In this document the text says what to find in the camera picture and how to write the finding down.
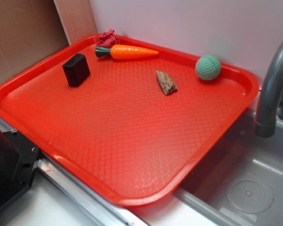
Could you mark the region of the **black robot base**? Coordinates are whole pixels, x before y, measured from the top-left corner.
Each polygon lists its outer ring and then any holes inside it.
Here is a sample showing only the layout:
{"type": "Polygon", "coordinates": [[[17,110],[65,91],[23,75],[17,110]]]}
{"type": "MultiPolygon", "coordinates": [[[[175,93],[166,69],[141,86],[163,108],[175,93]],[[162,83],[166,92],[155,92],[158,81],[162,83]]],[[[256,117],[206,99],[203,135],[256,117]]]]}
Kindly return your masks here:
{"type": "Polygon", "coordinates": [[[40,150],[20,132],[0,130],[0,211],[32,186],[40,150]]]}

